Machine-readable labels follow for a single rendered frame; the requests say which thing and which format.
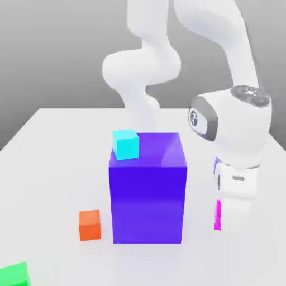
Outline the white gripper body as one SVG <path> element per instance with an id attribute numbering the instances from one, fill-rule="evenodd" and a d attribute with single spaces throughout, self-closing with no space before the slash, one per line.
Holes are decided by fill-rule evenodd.
<path id="1" fill-rule="evenodd" d="M 257 193 L 257 167 L 217 165 L 217 186 L 223 197 L 253 199 Z"/>

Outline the small magenta cube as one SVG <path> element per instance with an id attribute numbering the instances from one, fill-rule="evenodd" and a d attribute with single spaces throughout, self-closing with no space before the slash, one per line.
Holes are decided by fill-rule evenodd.
<path id="1" fill-rule="evenodd" d="M 216 201 L 216 212 L 214 220 L 214 229 L 221 231 L 221 200 Z"/>

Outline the small cyan cube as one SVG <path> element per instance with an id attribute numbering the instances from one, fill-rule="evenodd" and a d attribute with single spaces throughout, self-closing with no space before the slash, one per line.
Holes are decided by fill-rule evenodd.
<path id="1" fill-rule="evenodd" d="M 117 160 L 139 157 L 139 136 L 134 130 L 112 131 L 113 152 Z"/>

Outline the small orange cube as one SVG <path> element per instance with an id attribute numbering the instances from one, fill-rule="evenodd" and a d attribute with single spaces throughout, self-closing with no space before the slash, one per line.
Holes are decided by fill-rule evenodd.
<path id="1" fill-rule="evenodd" d="M 79 212 L 79 236 L 81 241 L 100 240 L 102 238 L 99 210 Z"/>

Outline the small green cube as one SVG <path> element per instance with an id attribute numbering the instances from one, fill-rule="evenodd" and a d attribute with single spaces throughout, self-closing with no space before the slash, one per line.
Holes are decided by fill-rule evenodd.
<path id="1" fill-rule="evenodd" d="M 31 286 L 26 262 L 0 269 L 0 286 Z"/>

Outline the large purple box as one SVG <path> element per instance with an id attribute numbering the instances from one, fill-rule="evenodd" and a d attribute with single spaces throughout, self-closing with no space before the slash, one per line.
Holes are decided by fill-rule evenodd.
<path id="1" fill-rule="evenodd" d="M 115 244 L 182 241 L 187 162 L 178 133 L 140 133 L 140 156 L 109 160 Z"/>

